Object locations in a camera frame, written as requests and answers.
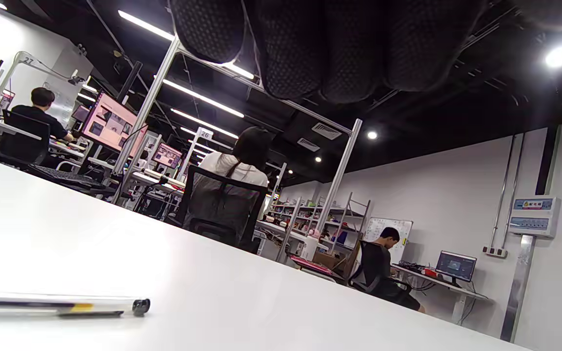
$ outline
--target black padded object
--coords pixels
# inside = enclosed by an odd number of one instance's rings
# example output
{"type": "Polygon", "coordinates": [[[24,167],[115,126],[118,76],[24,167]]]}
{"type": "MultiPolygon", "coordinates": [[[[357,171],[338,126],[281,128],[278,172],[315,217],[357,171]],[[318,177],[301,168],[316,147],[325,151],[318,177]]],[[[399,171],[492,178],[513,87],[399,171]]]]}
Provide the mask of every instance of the black padded object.
{"type": "Polygon", "coordinates": [[[321,86],[326,37],[318,0],[251,0],[248,19],[267,93],[299,98],[321,86]]]}
{"type": "Polygon", "coordinates": [[[381,82],[381,0],[326,0],[328,72],[322,95],[344,104],[367,98],[381,82]]]}
{"type": "Polygon", "coordinates": [[[392,89],[426,91],[448,76],[484,0],[390,1],[383,19],[384,82],[392,89]]]}
{"type": "Polygon", "coordinates": [[[542,27],[562,29],[562,0],[513,0],[524,16],[542,27]]]}
{"type": "Polygon", "coordinates": [[[240,53],[241,0],[172,0],[172,13],[183,46],[198,58],[220,64],[240,53]]]}

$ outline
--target whiteboard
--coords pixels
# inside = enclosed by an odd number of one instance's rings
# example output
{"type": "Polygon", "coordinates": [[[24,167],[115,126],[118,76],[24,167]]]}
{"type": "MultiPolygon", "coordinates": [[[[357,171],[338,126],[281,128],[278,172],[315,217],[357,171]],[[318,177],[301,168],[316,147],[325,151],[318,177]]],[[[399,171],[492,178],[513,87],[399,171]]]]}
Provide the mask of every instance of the whiteboard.
{"type": "Polygon", "coordinates": [[[372,217],[370,218],[370,222],[368,222],[368,229],[366,229],[363,239],[368,242],[373,242],[381,236],[381,232],[383,232],[383,229],[386,227],[395,228],[399,231],[400,242],[390,249],[390,254],[392,255],[392,263],[397,264],[402,259],[402,253],[408,242],[412,225],[412,220],[372,217]]]}

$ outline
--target ceiling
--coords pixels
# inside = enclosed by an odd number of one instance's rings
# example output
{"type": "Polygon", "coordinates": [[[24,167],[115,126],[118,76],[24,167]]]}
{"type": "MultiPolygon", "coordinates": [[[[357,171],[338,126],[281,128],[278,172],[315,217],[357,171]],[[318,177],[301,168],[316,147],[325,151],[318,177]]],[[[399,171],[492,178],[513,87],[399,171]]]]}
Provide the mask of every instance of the ceiling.
{"type": "MultiPolygon", "coordinates": [[[[129,62],[143,64],[140,76],[150,86],[170,44],[127,22],[118,10],[174,32],[166,0],[95,0],[92,3],[101,20],[89,0],[2,2],[9,13],[82,44],[96,69],[94,84],[112,94],[125,83],[131,71],[129,62]]],[[[357,118],[363,120],[346,168],[347,172],[357,171],[562,123],[562,68],[551,70],[543,62],[549,49],[558,44],[562,44],[562,32],[535,25],[511,2],[494,1],[479,19],[448,79],[437,89],[406,93],[381,87],[366,100],[345,105],[330,104],[317,94],[295,102],[349,129],[357,118]],[[376,131],[379,137],[368,139],[368,131],[376,131]]],[[[236,66],[257,74],[253,56],[252,40],[247,38],[236,66]]],[[[180,54],[174,57],[167,79],[245,114],[236,117],[163,86],[149,127],[171,146],[187,151],[192,135],[180,127],[195,131],[198,124],[170,108],[235,134],[249,126],[263,126],[276,134],[271,162],[287,162],[294,171],[284,175],[282,185],[332,180],[348,140],[346,134],[335,140],[324,138],[311,131],[318,120],[180,54]],[[302,137],[321,149],[314,153],[299,146],[296,142],[302,137]],[[315,162],[316,156],[322,162],[315,162]]],[[[147,90],[136,80],[131,91],[134,94],[128,103],[139,109],[147,90]]],[[[221,133],[214,139],[224,144],[235,141],[221,133]]],[[[216,144],[209,146],[219,149],[216,144]]],[[[264,172],[271,184],[279,173],[272,167],[264,172]]]]}

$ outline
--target woman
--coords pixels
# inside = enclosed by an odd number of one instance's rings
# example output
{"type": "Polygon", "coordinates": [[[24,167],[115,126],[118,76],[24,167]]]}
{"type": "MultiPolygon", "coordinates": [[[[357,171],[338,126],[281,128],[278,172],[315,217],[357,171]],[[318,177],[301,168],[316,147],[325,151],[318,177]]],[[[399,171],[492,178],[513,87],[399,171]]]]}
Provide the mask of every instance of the woman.
{"type": "Polygon", "coordinates": [[[199,167],[233,180],[267,187],[268,177],[260,169],[266,164],[271,137],[261,127],[247,128],[240,134],[232,154],[214,151],[203,158],[199,167]]]}

